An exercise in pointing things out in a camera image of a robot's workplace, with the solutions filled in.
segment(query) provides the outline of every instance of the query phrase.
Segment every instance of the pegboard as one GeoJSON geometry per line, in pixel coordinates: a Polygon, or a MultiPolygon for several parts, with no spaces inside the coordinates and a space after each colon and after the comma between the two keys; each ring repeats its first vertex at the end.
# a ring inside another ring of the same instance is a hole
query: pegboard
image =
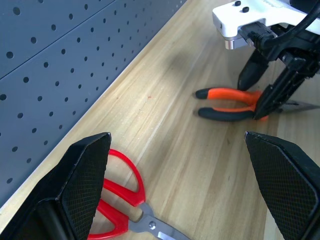
{"type": "Polygon", "coordinates": [[[185,1],[0,2],[0,206],[185,1]]]}

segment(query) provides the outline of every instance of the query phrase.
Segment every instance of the scissors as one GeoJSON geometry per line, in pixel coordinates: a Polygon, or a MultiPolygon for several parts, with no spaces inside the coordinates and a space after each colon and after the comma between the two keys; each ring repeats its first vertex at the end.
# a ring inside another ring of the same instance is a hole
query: scissors
{"type": "Polygon", "coordinates": [[[110,239],[120,236],[129,230],[135,233],[149,232],[160,240],[190,240],[174,227],[155,218],[154,211],[146,203],[144,182],[134,163],[123,153],[114,149],[110,149],[109,155],[118,157],[131,168],[138,183],[138,191],[131,191],[106,178],[103,182],[103,188],[118,195],[133,207],[139,207],[142,210],[142,216],[138,222],[133,222],[127,215],[100,199],[97,210],[114,224],[114,229],[106,233],[89,234],[88,240],[110,239]]]}
{"type": "MultiPolygon", "coordinates": [[[[202,107],[197,111],[197,114],[200,117],[206,119],[234,122],[248,118],[252,119],[255,116],[256,105],[260,96],[262,95],[262,92],[248,92],[232,88],[219,87],[204,88],[196,91],[194,95],[197,99],[225,99],[235,100],[247,104],[248,106],[240,108],[202,107]]],[[[318,108],[320,108],[320,106],[300,101],[288,100],[286,103],[280,106],[276,112],[300,112],[318,108]]]]}

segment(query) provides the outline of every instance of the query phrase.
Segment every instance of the wooden surface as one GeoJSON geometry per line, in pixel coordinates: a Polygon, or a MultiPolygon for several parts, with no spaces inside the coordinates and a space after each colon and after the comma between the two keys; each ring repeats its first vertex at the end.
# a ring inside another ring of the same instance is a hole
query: wooden surface
{"type": "MultiPolygon", "coordinates": [[[[203,106],[235,105],[197,100],[192,93],[205,87],[235,88],[253,51],[224,48],[213,25],[212,9],[226,2],[187,1],[1,208],[0,231],[69,145],[111,132],[112,148],[125,153],[140,170],[155,215],[192,240],[283,239],[260,194],[244,133],[255,131],[294,142],[319,164],[320,111],[235,123],[193,115],[203,106]]],[[[271,64],[254,89],[263,90],[282,68],[281,63],[271,64]]],[[[315,77],[293,99],[320,104],[319,90],[319,77],[315,77]]],[[[117,159],[109,158],[105,176],[136,187],[132,173],[117,159]]],[[[133,219],[141,213],[107,191],[102,198],[133,219]]],[[[111,228],[97,213],[91,232],[111,228]]],[[[154,238],[130,232],[116,239],[154,238]]]]}

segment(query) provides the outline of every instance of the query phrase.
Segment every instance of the metal blade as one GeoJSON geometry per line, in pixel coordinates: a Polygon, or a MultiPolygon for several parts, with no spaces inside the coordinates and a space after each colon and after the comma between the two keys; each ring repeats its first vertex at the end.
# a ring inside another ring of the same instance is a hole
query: metal blade
{"type": "Polygon", "coordinates": [[[138,222],[129,221],[129,230],[135,233],[149,232],[161,240],[191,240],[174,227],[147,214],[143,214],[138,222]]]}
{"type": "Polygon", "coordinates": [[[319,109],[320,106],[306,102],[288,100],[285,104],[279,107],[276,112],[302,112],[307,110],[319,109]]]}

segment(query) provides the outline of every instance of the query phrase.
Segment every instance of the orange plier handle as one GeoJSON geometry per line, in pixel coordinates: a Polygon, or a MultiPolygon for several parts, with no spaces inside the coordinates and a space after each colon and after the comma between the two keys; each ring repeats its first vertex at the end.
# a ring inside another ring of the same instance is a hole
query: orange plier handle
{"type": "Polygon", "coordinates": [[[261,94],[261,91],[248,92],[224,87],[201,89],[195,92],[198,99],[234,100],[248,106],[240,108],[203,107],[198,110],[198,115],[206,119],[224,122],[252,119],[261,94]]]}

